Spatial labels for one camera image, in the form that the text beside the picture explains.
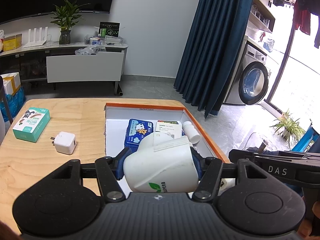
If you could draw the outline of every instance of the charger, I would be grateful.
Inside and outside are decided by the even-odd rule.
[[[59,153],[71,155],[77,145],[76,135],[68,132],[60,132],[56,137],[51,137],[52,144]]]

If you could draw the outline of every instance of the dark vase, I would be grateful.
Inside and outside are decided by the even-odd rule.
[[[71,31],[61,31],[60,39],[59,39],[59,44],[70,44],[71,42],[71,36],[70,36]]]

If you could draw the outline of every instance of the drawer front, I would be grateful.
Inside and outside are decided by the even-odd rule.
[[[123,52],[98,52],[97,55],[47,57],[50,82],[120,81]]]

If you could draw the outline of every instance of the gray floor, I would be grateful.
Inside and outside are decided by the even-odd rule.
[[[274,134],[272,125],[275,117],[260,105],[236,106],[223,105],[218,116],[204,118],[204,112],[184,102],[173,88],[172,83],[124,81],[120,83],[124,98],[173,99],[183,103],[193,114],[207,133],[218,144],[225,154],[231,149],[242,149],[253,132],[264,134],[278,150],[287,150],[285,141]],[[38,87],[24,85],[26,99],[34,98],[112,98],[112,82],[69,82],[57,83],[56,90],[52,84],[39,82]]]

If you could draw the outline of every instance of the open box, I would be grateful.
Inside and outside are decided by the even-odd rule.
[[[229,163],[227,156],[204,131],[198,121],[183,106],[140,105],[126,103],[107,103],[106,111],[106,156],[116,157],[124,148],[126,129],[130,119],[153,122],[154,128],[158,120],[190,121],[201,135],[200,141],[194,145],[202,157],[216,157]],[[123,192],[128,197],[131,192],[125,178],[119,181]]]

